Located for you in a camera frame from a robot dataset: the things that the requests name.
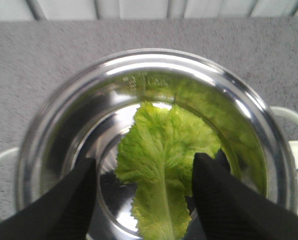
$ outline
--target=stainless steel pot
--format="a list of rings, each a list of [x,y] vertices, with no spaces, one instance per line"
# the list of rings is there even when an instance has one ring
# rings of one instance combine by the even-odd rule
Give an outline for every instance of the stainless steel pot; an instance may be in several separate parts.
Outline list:
[[[48,99],[20,149],[18,209],[47,192],[77,161],[94,157],[99,194],[89,237],[138,239],[128,214],[135,187],[118,186],[113,170],[117,144],[142,101],[177,103],[202,117],[219,134],[237,178],[284,208],[297,209],[294,161],[269,107],[223,67],[168,49],[104,58]]]

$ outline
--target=gray countertop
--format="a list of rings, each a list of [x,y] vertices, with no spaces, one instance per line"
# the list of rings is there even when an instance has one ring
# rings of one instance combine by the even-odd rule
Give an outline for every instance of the gray countertop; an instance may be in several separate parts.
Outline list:
[[[298,18],[0,23],[0,152],[21,144],[41,103],[71,75],[105,55],[150,47],[208,58],[269,105],[298,111]],[[298,139],[294,125],[279,122]]]

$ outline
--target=lettuce leaf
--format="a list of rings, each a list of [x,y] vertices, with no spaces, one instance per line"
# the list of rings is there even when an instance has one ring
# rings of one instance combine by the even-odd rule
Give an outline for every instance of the lettuce leaf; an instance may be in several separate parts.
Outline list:
[[[132,216],[143,239],[178,240],[191,220],[185,196],[192,196],[194,154],[214,157],[220,140],[176,104],[168,110],[143,102],[134,122],[119,143],[115,174],[124,184],[137,184]]]

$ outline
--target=green lettuce leaf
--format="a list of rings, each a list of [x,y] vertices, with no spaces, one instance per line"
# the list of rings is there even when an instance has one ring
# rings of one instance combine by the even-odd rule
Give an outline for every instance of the green lettuce leaf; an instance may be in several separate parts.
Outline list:
[[[185,196],[192,196],[194,154],[214,157],[220,140],[178,105],[168,110],[143,102],[134,122],[119,143],[115,174],[124,184],[137,184],[132,216],[144,240],[181,239],[191,220]]]

